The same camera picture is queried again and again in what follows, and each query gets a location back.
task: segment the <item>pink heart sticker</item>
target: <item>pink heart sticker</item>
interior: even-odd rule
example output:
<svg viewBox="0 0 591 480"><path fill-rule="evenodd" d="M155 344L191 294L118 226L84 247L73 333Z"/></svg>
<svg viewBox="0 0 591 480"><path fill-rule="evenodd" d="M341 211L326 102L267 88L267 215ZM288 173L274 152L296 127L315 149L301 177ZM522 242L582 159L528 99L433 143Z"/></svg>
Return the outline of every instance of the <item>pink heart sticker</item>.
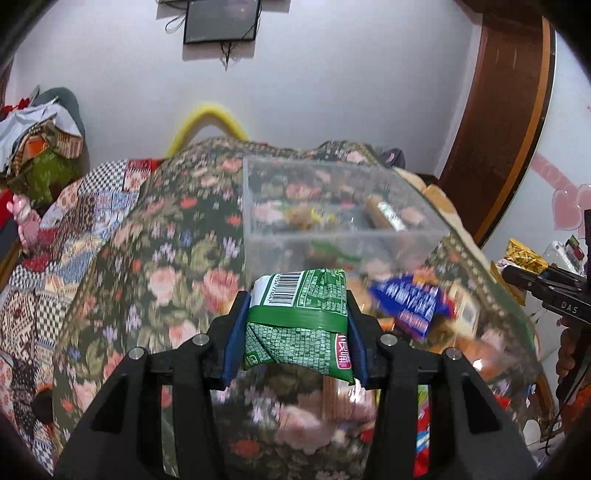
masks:
<svg viewBox="0 0 591 480"><path fill-rule="evenodd" d="M577 190L577 205L581 210L581 214L588 209L591 209L591 185L586 183L581 185ZM585 222L579 225L579 238L585 238Z"/></svg>
<svg viewBox="0 0 591 480"><path fill-rule="evenodd" d="M577 205L577 193L572 190L556 190L552 196L554 230L576 230L583 222L583 212Z"/></svg>

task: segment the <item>barcode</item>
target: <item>barcode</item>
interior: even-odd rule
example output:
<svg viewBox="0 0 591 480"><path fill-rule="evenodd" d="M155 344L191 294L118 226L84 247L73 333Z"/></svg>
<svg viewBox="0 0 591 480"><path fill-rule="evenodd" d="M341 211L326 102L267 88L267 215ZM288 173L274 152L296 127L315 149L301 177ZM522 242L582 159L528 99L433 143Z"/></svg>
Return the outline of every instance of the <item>barcode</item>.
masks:
<svg viewBox="0 0 591 480"><path fill-rule="evenodd" d="M265 305L293 307L302 272L282 273L273 279Z"/></svg>

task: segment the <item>pile of clothes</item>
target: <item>pile of clothes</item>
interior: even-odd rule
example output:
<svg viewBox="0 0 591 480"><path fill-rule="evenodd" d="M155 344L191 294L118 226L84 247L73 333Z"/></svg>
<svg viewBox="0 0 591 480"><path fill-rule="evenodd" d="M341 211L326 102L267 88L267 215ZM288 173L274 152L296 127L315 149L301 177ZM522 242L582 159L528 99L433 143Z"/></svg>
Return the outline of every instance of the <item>pile of clothes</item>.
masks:
<svg viewBox="0 0 591 480"><path fill-rule="evenodd" d="M85 130L74 94L50 89L2 109L0 184L45 210L80 177Z"/></svg>

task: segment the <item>wooden door frame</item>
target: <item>wooden door frame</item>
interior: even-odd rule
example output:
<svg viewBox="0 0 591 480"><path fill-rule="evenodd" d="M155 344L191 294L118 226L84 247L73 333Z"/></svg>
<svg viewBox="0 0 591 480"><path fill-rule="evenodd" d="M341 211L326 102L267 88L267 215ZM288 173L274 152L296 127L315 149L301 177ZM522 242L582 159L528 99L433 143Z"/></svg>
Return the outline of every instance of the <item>wooden door frame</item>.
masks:
<svg viewBox="0 0 591 480"><path fill-rule="evenodd" d="M507 210L527 167L530 164L531 157L534 155L535 148L540 138L540 133L544 125L546 112L548 111L548 103L550 101L550 93L552 90L552 83L554 80L554 58L556 51L556 38L554 35L554 29L550 23L543 17L542 20L542 61L540 70L540 79L538 81L538 88L536 91L534 107L532 109L530 122L524 135L523 142L519 148L519 152L515 157L513 167L509 172L507 179L495 200L495 203L491 207L490 211L486 215L486 218L481 223L480 227L474 235L474 241L481 247L484 242L489 238L492 231L495 229L497 224L501 221L505 211ZM480 35L480 48L478 50L478 57L476 60L476 68L474 71L474 79L472 80L472 87L470 88L470 94L468 101L466 102L466 108L460 127L457 131L456 139L453 143L452 150L447 158L446 165L441 172L439 184L445 183L448 175L450 174L458 149L462 143L462 139L466 135L466 132L470 125L470 116L476 103L476 92L480 83L480 74L482 72L482 65L484 62L486 42L488 39L488 27L482 27L482 33Z"/></svg>

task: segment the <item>red label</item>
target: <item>red label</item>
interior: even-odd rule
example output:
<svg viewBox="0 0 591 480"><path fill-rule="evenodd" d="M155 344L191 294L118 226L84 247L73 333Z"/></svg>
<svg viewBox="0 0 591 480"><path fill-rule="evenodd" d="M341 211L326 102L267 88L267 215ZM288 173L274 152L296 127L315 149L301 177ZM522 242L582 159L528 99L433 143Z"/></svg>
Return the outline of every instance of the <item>red label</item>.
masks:
<svg viewBox="0 0 591 480"><path fill-rule="evenodd" d="M335 337L335 355L336 366L339 370L351 368L349 345L347 344L347 336L344 333L339 333Z"/></svg>

